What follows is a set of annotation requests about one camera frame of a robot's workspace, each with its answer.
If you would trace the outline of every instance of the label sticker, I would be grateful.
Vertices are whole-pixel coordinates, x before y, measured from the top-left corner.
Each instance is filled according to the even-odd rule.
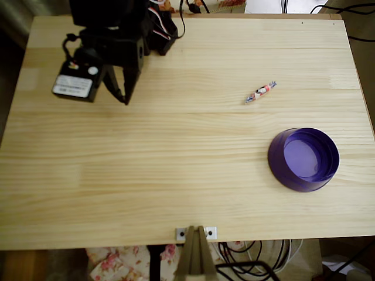
[[[86,78],[59,75],[52,91],[55,94],[87,98],[93,81]]]
[[[99,69],[98,69],[97,67],[91,66],[91,67],[87,70],[87,72],[88,72],[89,74],[91,74],[91,75],[95,75],[95,74],[97,74],[97,73],[99,72]]]

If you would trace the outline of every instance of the purple bowl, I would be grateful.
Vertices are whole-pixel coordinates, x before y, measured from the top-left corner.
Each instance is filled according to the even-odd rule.
[[[323,187],[336,173],[339,151],[330,137],[313,128],[279,133],[268,150],[271,171],[283,185],[301,192]]]

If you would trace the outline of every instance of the wooden table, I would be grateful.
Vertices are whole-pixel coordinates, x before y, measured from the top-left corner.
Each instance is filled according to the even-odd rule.
[[[93,104],[55,97],[61,42],[80,28],[34,20],[0,150],[0,249],[167,243],[190,225],[219,241],[375,234],[375,142],[343,21],[213,17],[145,58],[127,107],[103,85]],[[313,193],[268,167],[295,127],[339,148]]]

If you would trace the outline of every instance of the metal bracket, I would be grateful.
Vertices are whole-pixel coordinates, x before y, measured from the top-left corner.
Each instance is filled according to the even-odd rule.
[[[219,281],[216,268],[212,260],[209,244],[207,243],[207,227],[181,228],[186,239],[175,272],[174,281]]]
[[[216,227],[204,227],[204,233],[206,234],[207,240],[217,239],[217,228]],[[176,228],[176,240],[185,241],[188,228]]]

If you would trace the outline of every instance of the wrapped candy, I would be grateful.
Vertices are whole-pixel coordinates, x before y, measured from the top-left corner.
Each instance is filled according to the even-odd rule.
[[[245,103],[248,103],[250,101],[255,101],[256,99],[260,98],[265,93],[269,92],[270,89],[276,86],[276,82],[272,81],[268,85],[265,85],[261,88],[259,88],[257,91],[253,92],[246,100]]]

